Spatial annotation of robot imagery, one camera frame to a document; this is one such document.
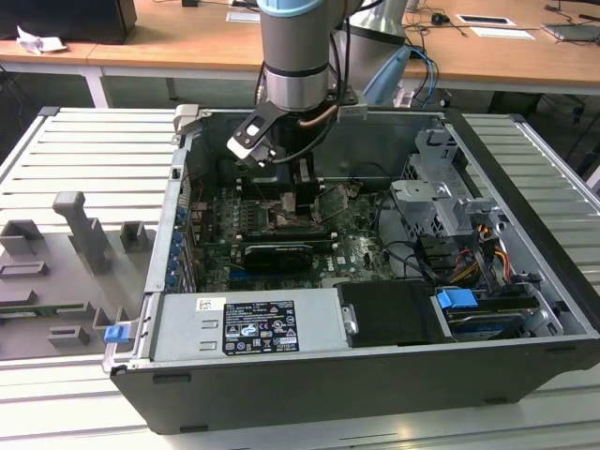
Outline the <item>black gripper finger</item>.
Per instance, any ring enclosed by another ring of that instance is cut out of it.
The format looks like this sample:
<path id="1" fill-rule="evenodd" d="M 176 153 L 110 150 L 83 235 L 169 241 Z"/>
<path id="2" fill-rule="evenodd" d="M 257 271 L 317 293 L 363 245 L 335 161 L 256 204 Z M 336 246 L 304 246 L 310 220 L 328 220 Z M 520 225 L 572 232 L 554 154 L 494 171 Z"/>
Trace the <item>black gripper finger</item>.
<path id="1" fill-rule="evenodd" d="M 320 192 L 312 157 L 302 157 L 294 165 L 295 213 L 307 215 Z"/>

